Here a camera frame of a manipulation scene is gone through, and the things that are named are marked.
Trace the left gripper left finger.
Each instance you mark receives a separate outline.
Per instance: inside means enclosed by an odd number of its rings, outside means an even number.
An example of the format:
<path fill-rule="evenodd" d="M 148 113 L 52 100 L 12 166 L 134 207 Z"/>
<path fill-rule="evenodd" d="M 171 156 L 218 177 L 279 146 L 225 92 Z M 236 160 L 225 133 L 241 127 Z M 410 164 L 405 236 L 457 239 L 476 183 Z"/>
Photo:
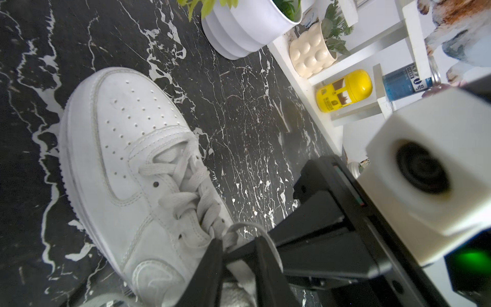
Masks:
<path fill-rule="evenodd" d="M 221 306 L 223 271 L 222 240 L 212 239 L 176 306 Z"/>

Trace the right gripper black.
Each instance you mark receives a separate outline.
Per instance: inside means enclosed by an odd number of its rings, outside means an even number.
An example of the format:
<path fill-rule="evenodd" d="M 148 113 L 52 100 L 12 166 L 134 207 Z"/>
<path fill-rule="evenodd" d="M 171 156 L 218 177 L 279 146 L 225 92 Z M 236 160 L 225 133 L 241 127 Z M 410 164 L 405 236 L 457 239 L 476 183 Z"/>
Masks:
<path fill-rule="evenodd" d="M 324 306 L 436 306 L 437 290 L 336 156 L 310 160 L 294 185 L 300 206 L 269 232 L 291 291 Z M 253 271 L 254 241 L 227 254 Z"/>

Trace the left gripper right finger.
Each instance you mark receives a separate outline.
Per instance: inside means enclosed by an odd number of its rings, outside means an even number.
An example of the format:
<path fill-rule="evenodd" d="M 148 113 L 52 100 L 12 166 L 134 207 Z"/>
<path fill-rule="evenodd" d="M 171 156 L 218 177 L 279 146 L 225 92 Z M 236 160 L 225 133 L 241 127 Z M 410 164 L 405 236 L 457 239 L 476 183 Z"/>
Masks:
<path fill-rule="evenodd" d="M 258 306 L 300 306 L 264 237 L 254 240 Z"/>

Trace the white sneaker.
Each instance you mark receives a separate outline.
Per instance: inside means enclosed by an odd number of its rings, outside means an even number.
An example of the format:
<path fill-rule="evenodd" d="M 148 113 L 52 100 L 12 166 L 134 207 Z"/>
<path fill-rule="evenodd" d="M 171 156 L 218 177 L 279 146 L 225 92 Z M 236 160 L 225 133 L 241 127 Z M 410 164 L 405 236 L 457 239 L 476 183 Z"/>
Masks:
<path fill-rule="evenodd" d="M 147 76 L 111 67 L 71 94 L 60 168 L 90 239 L 146 306 L 175 306 L 233 220 L 178 107 Z"/>

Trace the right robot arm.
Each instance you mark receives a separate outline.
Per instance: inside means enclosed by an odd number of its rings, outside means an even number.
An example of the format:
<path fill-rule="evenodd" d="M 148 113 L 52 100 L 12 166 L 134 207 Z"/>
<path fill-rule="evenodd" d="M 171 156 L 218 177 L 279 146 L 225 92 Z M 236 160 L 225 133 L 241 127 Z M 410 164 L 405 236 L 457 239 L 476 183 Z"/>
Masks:
<path fill-rule="evenodd" d="M 490 170 L 402 148 L 353 178 L 336 157 L 307 162 L 300 207 L 269 234 L 286 281 L 323 306 L 449 306 L 450 290 L 490 304 Z"/>

